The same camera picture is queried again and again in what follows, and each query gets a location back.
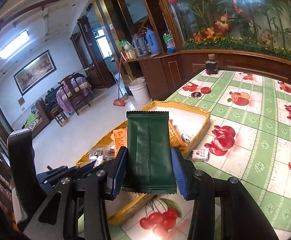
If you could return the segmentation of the clear plastic snack bag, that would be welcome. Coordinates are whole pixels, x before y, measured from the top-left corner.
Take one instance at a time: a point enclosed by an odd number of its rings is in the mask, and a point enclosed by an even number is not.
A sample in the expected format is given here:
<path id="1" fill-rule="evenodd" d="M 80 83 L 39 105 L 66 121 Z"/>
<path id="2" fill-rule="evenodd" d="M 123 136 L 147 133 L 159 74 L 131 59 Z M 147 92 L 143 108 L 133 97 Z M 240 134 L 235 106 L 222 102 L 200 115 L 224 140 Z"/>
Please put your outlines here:
<path id="1" fill-rule="evenodd" d="M 99 156 L 102 156 L 105 161 L 109 161 L 114 159 L 115 151 L 114 148 L 101 147 L 101 148 L 93 148 L 88 152 L 88 158 L 90 161 L 97 160 Z"/>

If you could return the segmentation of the white blue milk candy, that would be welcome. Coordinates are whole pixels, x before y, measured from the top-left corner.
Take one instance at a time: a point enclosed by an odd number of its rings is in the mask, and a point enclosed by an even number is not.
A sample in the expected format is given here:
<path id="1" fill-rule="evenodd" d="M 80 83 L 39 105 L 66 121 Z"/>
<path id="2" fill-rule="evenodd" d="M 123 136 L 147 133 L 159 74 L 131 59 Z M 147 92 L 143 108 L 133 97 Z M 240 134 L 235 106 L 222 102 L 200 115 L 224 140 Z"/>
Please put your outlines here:
<path id="1" fill-rule="evenodd" d="M 193 161 L 209 161 L 210 152 L 207 148 L 203 150 L 192 150 Z"/>

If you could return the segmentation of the dark green snack pouch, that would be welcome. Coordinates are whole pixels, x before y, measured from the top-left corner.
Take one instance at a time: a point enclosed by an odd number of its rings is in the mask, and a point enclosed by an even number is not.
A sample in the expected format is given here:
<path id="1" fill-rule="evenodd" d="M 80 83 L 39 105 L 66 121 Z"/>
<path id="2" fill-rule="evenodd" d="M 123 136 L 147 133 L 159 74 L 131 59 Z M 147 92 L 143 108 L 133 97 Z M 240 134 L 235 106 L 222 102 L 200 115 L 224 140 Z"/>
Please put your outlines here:
<path id="1" fill-rule="evenodd" d="M 126 118 L 129 155 L 122 189 L 134 193 L 175 194 L 169 113 L 129 111 Z"/>

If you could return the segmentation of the orange text snack pack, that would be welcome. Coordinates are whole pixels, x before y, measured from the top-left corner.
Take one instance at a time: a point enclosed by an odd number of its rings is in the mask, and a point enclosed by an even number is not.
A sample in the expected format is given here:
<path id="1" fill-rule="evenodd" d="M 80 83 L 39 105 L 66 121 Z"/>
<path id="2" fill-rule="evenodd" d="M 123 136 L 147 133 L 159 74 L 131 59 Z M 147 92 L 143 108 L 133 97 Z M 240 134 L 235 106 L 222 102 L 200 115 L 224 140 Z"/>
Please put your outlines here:
<path id="1" fill-rule="evenodd" d="M 128 146 L 128 130 L 126 127 L 113 130 L 110 138 L 114 142 L 114 155 L 117 156 L 121 147 Z"/>

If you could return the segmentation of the small wrapped candy far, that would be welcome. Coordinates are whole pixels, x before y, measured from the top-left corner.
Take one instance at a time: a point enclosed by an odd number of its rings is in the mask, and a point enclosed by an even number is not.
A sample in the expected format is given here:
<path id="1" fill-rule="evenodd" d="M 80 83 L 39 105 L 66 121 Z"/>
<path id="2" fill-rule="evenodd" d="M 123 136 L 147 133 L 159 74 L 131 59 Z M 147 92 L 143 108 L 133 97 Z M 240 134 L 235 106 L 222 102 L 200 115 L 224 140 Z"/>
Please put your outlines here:
<path id="1" fill-rule="evenodd" d="M 181 139 L 185 144 L 190 144 L 195 137 L 191 134 L 181 134 Z"/>

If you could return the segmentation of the red broom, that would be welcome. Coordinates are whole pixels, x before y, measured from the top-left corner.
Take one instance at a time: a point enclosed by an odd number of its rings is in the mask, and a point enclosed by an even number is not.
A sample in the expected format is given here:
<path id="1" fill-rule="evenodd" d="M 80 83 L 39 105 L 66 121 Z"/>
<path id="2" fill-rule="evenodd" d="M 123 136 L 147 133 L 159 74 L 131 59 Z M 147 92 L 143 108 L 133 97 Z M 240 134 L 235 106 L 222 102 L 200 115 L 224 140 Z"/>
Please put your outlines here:
<path id="1" fill-rule="evenodd" d="M 118 79 L 117 79 L 117 86 L 118 86 L 118 96 L 116 99 L 113 101 L 114 106 L 118 107 L 124 107 L 129 99 L 129 95 L 127 93 L 123 94 L 121 88 L 120 88 L 120 81 L 121 81 L 121 68 L 122 68 L 122 59 L 120 59 L 119 62 L 119 74 L 118 74 Z"/>

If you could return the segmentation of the white plastic bucket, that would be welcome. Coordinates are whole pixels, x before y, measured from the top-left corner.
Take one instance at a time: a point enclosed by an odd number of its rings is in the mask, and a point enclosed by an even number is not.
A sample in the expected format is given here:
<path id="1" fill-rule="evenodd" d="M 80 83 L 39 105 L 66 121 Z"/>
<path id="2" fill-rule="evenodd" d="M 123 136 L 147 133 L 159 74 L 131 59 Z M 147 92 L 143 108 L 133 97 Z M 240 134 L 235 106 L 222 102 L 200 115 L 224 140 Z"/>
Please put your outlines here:
<path id="1" fill-rule="evenodd" d="M 145 77 L 139 77 L 129 83 L 129 90 L 132 93 L 137 109 L 141 109 L 151 101 L 151 96 Z"/>

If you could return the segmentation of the wooden chair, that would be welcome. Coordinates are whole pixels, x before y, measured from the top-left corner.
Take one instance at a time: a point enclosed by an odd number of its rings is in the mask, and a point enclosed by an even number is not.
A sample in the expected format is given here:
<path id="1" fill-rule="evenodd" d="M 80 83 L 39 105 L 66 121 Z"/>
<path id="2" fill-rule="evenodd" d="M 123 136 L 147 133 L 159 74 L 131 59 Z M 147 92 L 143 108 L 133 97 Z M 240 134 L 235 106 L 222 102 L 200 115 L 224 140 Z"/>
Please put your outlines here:
<path id="1" fill-rule="evenodd" d="M 57 92 L 59 106 L 68 114 L 79 115 L 85 106 L 90 107 L 92 87 L 80 73 L 72 73 L 64 77 L 60 82 Z"/>

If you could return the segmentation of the wooden cabinet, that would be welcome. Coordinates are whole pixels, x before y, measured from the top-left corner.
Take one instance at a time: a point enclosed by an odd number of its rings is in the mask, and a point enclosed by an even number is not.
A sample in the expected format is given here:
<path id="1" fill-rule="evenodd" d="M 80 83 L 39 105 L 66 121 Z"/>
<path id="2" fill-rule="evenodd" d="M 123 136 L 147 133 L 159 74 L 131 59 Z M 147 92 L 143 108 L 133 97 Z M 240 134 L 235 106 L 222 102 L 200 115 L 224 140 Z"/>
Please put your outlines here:
<path id="1" fill-rule="evenodd" d="M 206 62 L 208 55 L 216 60 L 215 69 L 232 70 L 262 75 L 291 85 L 291 61 L 278 57 L 247 51 L 199 49 L 176 53 L 144 56 L 125 61 L 125 67 L 140 66 L 152 100 L 164 100 L 199 72 L 208 76 L 211 67 Z"/>

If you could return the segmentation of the dark ink bottle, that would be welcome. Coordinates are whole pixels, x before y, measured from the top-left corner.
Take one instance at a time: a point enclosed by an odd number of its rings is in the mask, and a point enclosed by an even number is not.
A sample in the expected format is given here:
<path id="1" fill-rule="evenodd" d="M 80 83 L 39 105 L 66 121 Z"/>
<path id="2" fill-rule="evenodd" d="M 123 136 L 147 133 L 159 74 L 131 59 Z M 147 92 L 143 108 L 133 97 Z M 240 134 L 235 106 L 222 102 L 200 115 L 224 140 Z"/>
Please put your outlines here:
<path id="1" fill-rule="evenodd" d="M 218 74 L 217 61 L 215 54 L 208 54 L 208 60 L 205 62 L 206 74 L 216 75 Z"/>

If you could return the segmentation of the green white bag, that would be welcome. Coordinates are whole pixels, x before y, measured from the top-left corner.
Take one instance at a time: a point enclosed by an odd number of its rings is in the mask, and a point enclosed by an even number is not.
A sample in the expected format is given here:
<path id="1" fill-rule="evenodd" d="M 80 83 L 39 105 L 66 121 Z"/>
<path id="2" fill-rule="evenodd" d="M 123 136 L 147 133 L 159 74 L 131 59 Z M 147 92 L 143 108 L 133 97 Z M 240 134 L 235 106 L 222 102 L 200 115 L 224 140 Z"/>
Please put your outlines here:
<path id="1" fill-rule="evenodd" d="M 120 42 L 119 42 L 119 45 L 126 51 L 131 51 L 133 50 L 133 46 L 132 44 L 126 40 L 126 39 L 122 39 Z"/>

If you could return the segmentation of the grey thermos jug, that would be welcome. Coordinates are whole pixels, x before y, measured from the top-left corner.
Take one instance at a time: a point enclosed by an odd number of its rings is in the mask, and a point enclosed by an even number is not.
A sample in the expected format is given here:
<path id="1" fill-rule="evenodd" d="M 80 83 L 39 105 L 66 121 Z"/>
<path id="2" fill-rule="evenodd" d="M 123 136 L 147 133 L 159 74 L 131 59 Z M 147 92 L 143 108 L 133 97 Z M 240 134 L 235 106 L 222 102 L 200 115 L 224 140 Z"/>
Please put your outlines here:
<path id="1" fill-rule="evenodd" d="M 137 51 L 138 56 L 145 56 L 149 54 L 146 47 L 145 38 L 138 33 L 135 33 L 132 37 L 132 47 Z"/>

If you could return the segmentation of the blue thermos jug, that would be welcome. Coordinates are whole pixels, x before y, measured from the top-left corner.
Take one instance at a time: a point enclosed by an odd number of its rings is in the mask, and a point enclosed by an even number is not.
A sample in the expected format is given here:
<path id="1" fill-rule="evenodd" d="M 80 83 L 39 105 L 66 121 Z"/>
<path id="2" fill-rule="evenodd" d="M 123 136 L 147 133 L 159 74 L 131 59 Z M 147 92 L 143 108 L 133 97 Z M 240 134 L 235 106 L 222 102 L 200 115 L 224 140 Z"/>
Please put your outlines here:
<path id="1" fill-rule="evenodd" d="M 147 29 L 145 38 L 148 42 L 152 54 L 159 54 L 161 52 L 158 39 L 153 30 Z"/>

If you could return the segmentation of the flower aquarium display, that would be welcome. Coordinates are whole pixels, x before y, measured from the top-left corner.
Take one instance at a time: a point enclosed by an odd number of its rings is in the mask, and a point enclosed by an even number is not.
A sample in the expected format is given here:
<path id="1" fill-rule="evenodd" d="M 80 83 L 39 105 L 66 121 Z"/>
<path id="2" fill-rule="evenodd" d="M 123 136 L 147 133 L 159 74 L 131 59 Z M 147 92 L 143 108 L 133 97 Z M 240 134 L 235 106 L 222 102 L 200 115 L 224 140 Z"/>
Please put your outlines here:
<path id="1" fill-rule="evenodd" d="M 291 0 L 167 0 L 184 50 L 249 51 L 291 61 Z"/>

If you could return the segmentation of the framed wall painting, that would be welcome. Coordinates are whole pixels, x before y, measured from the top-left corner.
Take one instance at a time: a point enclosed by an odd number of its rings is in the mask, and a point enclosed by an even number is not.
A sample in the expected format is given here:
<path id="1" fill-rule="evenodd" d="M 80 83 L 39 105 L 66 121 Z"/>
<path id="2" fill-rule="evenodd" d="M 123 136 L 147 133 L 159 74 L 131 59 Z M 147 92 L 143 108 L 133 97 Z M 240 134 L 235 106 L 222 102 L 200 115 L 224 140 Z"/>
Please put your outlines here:
<path id="1" fill-rule="evenodd" d="M 54 71 L 56 66 L 50 51 L 46 50 L 20 69 L 14 75 L 14 81 L 21 95 L 24 95 Z"/>

